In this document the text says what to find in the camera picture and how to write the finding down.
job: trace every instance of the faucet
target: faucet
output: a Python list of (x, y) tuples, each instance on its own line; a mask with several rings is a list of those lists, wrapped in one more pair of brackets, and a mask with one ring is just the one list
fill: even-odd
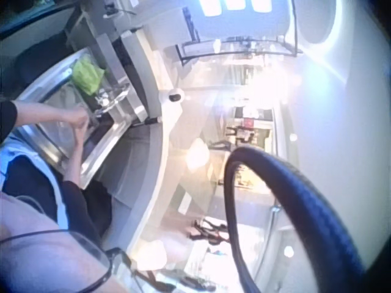
[(96, 110), (94, 115), (101, 117), (104, 113), (109, 112), (128, 95), (130, 87), (130, 83), (127, 82), (122, 85), (113, 85), (111, 89), (99, 89), (95, 99), (101, 108)]

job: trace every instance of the black hose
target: black hose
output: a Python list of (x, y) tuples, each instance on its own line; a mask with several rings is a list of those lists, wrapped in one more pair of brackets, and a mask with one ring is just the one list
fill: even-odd
[(289, 163), (251, 147), (232, 152), (224, 174), (228, 233), (244, 291), (260, 292), (243, 260), (238, 240), (233, 182), (239, 165), (252, 169), (284, 208), (307, 251), (319, 292), (358, 292), (364, 268), (352, 239), (329, 203)]

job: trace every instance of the green sponge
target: green sponge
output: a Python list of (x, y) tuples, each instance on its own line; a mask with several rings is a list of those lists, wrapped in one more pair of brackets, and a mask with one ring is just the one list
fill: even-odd
[(96, 67), (87, 56), (84, 56), (73, 67), (72, 81), (90, 96), (98, 91), (103, 75), (104, 70)]

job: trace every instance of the hand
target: hand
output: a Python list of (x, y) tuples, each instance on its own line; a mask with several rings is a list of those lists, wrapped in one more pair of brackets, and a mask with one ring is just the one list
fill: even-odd
[(84, 123), (89, 120), (88, 113), (85, 108), (76, 106), (73, 109), (66, 110), (65, 119), (73, 128), (81, 128)]
[(73, 127), (73, 135), (75, 137), (75, 146), (76, 147), (82, 147), (84, 144), (84, 136), (86, 136), (86, 131), (88, 127), (89, 120), (85, 120), (84, 124), (82, 124), (80, 127)]

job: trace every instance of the stainless steel sink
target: stainless steel sink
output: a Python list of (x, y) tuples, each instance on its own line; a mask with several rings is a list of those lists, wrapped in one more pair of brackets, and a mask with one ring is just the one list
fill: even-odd
[[(73, 64), (86, 54), (105, 69), (101, 88), (106, 92), (113, 92), (109, 100), (112, 103), (106, 107), (100, 105), (95, 96), (89, 96), (79, 90), (70, 79)], [(82, 49), (43, 73), (17, 100), (46, 103), (66, 109), (81, 104), (87, 109), (90, 123), (82, 157), (82, 188), (87, 187), (132, 121), (144, 121), (147, 117), (145, 108), (105, 35), (97, 39), (96, 48)], [(64, 173), (74, 145), (70, 125), (47, 122), (22, 126), (17, 131), (57, 171)]]

